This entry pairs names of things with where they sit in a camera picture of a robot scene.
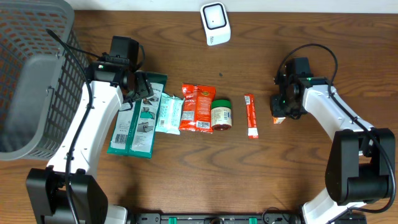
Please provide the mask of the pale green wipes pack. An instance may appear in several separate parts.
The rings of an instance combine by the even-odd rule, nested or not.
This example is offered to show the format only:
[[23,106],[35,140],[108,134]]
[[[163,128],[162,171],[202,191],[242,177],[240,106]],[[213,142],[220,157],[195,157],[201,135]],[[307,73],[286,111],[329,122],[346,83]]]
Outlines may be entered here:
[[185,99],[162,93],[156,132],[180,135],[180,121]]

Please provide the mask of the red stick packet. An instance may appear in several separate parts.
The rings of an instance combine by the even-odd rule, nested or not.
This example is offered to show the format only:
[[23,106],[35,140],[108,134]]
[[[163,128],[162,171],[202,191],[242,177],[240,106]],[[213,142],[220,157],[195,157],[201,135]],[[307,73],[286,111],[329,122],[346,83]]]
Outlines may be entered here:
[[257,139],[259,137],[257,130],[256,110],[254,106],[254,95],[245,94],[246,113],[248,119],[248,138]]

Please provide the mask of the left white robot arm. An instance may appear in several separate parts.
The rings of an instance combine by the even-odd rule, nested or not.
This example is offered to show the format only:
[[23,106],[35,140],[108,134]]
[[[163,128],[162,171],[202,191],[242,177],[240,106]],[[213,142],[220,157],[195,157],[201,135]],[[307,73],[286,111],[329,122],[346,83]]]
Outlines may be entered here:
[[129,103],[153,95],[146,72],[96,62],[88,68],[77,112],[45,169],[31,169],[27,191],[37,223],[129,223],[125,207],[111,205],[96,181],[111,121]]

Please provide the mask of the small orange packet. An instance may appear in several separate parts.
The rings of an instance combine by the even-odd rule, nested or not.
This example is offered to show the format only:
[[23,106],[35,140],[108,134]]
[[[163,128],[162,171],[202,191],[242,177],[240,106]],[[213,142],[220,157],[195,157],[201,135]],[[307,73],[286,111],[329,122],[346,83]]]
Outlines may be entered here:
[[286,117],[273,117],[272,119],[274,124],[281,124],[286,119]]

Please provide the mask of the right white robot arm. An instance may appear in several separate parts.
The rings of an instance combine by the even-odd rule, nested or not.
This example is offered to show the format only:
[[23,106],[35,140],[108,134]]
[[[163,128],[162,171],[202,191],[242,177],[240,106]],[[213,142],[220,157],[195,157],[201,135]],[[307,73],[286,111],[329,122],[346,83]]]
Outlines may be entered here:
[[393,204],[395,136],[360,118],[327,78],[278,75],[279,94],[271,98],[273,117],[299,119],[311,114],[332,141],[325,188],[302,205],[292,223],[336,223],[353,211],[383,213]]

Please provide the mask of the green 3M gloves package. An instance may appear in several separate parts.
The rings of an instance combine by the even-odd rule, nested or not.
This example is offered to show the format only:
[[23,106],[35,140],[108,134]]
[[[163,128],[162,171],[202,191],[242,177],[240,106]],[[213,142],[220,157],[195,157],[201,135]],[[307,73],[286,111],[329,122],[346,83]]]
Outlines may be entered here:
[[108,154],[150,159],[155,138],[159,104],[167,75],[149,73],[154,95],[133,103],[122,104],[108,147]]

